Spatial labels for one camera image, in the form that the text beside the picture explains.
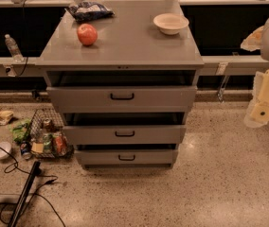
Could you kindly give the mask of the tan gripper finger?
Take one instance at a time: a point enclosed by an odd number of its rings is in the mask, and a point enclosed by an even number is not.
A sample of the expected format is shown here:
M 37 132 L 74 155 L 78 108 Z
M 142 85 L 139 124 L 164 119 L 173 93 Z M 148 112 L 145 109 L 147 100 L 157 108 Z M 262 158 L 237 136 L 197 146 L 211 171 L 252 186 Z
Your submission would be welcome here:
M 260 50 L 261 48 L 261 36 L 263 32 L 263 26 L 255 29 L 248 37 L 246 37 L 241 43 L 241 49 L 246 51 Z

